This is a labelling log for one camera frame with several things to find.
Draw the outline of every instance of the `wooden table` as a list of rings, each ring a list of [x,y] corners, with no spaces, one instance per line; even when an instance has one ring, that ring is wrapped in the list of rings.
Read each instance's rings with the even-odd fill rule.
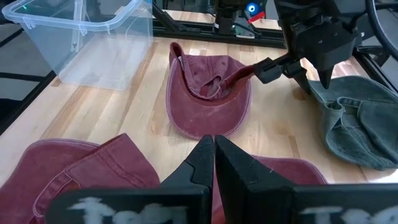
[[[211,22],[206,14],[171,12],[175,19]],[[276,21],[256,26],[278,29]],[[155,38],[126,91],[67,85],[55,79],[0,136],[0,186],[10,176],[27,146],[39,139],[70,138],[102,143],[128,133],[161,180],[189,154],[196,141],[180,135],[170,124],[165,107],[169,75],[169,44],[180,43],[186,54],[230,55],[244,64],[285,50],[265,47]],[[316,79],[311,64],[303,60],[308,77]],[[365,72],[355,59],[335,67],[334,77]],[[319,110],[314,99],[285,77],[263,85],[252,78],[252,102],[248,119],[231,140],[250,154],[306,159],[317,166],[330,183],[397,182],[395,170],[378,172],[335,157],[318,132]]]

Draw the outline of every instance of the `floor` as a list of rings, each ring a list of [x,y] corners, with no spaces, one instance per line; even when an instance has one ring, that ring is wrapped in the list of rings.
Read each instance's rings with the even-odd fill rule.
[[[267,17],[277,19],[273,1],[268,1],[267,3]],[[398,29],[398,15],[389,11],[379,11],[379,18],[382,21],[384,30],[398,46],[398,32],[395,32]],[[16,24],[0,25],[0,40],[11,35],[19,28],[20,26]],[[365,41],[365,44],[378,45],[378,41],[373,37]],[[398,77],[396,75],[398,63],[390,58],[382,68],[390,76],[391,80],[398,85]],[[51,68],[25,33],[0,49],[0,72],[44,76],[49,71],[51,71]],[[0,78],[0,98],[22,100],[36,84],[36,82]]]

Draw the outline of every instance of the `clear plastic bin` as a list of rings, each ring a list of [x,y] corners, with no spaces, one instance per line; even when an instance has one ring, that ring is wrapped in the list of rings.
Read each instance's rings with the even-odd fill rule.
[[[19,0],[2,13],[65,83],[126,89],[152,44],[150,0]]]

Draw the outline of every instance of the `green fabric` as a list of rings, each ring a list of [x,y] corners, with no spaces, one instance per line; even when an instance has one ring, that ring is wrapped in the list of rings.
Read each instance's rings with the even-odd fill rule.
[[[322,136],[338,157],[377,170],[398,168],[398,96],[359,76],[310,81],[322,108]]]

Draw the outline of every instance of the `blue sticker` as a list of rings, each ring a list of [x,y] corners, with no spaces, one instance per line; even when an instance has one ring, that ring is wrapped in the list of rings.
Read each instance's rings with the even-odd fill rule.
[[[256,3],[249,3],[246,6],[246,10],[250,13],[250,16],[255,16],[260,13],[260,7]]]

